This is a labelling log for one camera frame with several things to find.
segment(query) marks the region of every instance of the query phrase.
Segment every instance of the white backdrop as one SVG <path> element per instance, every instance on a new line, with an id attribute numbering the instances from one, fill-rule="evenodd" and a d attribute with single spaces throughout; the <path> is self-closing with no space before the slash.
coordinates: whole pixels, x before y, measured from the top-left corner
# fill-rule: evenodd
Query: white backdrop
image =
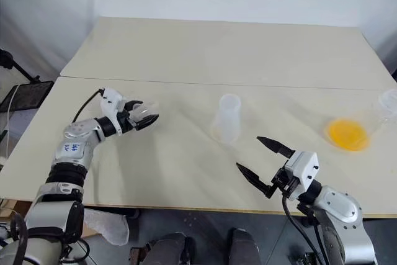
<path id="1" fill-rule="evenodd" d="M 53 78 L 97 16 L 359 26 L 397 68 L 397 0 L 0 0 L 0 46 Z"/>

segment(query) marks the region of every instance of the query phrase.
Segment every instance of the gray pants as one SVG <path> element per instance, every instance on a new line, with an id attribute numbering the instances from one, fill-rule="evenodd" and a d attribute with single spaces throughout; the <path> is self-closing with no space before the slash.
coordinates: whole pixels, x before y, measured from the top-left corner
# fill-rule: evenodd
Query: gray pants
<path id="1" fill-rule="evenodd" d="M 169 234 L 161 238 L 143 261 L 143 265 L 178 265 L 185 248 L 182 233 Z M 261 265 L 259 250 L 252 236 L 244 230 L 233 232 L 229 253 L 229 265 Z"/>

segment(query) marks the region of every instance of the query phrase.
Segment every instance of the yellow liquid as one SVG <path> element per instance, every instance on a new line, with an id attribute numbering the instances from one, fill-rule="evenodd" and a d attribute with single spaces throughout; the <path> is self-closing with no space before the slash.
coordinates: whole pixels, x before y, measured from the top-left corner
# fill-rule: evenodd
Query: yellow liquid
<path id="1" fill-rule="evenodd" d="M 347 150 L 363 150 L 370 138 L 361 124 L 349 119 L 336 119 L 328 125 L 328 136 L 339 147 Z"/>

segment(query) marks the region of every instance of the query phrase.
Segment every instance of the beige table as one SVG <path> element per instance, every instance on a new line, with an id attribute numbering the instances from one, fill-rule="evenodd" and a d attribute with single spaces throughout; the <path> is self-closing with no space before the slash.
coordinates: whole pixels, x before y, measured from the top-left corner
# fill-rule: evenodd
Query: beige table
<path id="1" fill-rule="evenodd" d="M 76 78 L 388 89 L 355 27 L 101 17 L 61 72 Z"/>
<path id="2" fill-rule="evenodd" d="M 397 127 L 383 127 L 362 152 L 332 146 L 323 135 L 327 121 L 367 108 L 378 96 L 340 89 L 59 78 L 0 173 L 2 196 L 34 199 L 64 127 L 102 86 L 130 99 L 159 102 L 160 118 L 152 127 L 112 136 L 97 147 L 84 185 L 85 204 L 281 213 L 279 192 L 266 199 L 235 166 L 239 161 L 270 181 L 285 158 L 255 139 L 262 135 L 316 151 L 318 180 L 356 197 L 366 217 L 397 216 Z M 233 147 L 209 133 L 218 99 L 227 92 L 238 94 L 243 104 L 243 132 Z M 98 98 L 80 119 L 100 116 Z"/>

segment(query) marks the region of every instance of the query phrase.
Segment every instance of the transparent cup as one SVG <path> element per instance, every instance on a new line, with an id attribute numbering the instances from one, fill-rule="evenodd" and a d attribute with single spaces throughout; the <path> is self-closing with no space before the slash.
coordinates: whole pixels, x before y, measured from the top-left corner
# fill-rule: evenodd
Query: transparent cup
<path id="1" fill-rule="evenodd" d="M 367 110 L 350 117 L 332 120 L 326 129 L 331 141 L 346 150 L 363 150 L 370 144 L 371 135 L 383 124 L 397 120 L 397 89 L 390 89 Z"/>
<path id="2" fill-rule="evenodd" d="M 219 108 L 212 123 L 211 134 L 220 143 L 232 144 L 240 136 L 240 98 L 225 94 L 219 100 Z"/>

